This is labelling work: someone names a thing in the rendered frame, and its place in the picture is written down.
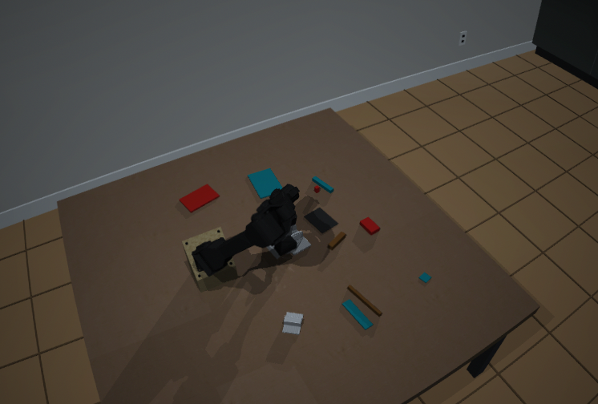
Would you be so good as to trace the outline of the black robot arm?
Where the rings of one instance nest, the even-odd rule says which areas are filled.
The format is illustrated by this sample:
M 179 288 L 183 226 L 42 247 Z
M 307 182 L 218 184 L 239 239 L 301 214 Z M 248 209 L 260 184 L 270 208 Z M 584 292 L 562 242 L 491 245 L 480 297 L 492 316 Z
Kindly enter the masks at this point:
M 299 198 L 299 189 L 286 184 L 282 189 L 273 190 L 269 198 L 257 208 L 258 213 L 245 231 L 228 240 L 221 237 L 213 242 L 205 241 L 192 251 L 198 272 L 204 270 L 210 277 L 223 269 L 239 252 L 253 245 L 273 247 L 289 233 L 291 225 L 297 221 L 293 202 Z M 280 218 L 283 220 L 281 226 L 277 223 Z

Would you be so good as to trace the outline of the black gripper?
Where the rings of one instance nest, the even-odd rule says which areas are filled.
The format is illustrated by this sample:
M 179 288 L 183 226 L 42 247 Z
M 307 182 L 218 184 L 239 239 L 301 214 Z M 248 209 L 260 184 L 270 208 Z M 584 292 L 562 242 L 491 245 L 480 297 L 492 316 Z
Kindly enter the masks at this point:
M 281 222 L 283 222 L 283 220 L 280 218 L 277 223 L 281 226 Z M 280 256 L 282 256 L 287 252 L 291 252 L 297 248 L 297 242 L 290 235 L 288 235 L 285 236 L 280 242 L 275 244 L 273 248 Z

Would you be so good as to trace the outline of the teal block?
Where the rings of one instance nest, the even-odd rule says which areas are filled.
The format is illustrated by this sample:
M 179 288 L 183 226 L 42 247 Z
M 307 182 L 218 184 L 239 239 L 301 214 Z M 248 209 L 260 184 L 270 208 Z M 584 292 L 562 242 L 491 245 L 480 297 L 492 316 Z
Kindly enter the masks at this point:
M 327 192 L 332 193 L 333 188 L 326 184 L 324 181 L 320 180 L 316 176 L 313 177 L 313 182 L 318 184 L 320 187 L 324 188 Z

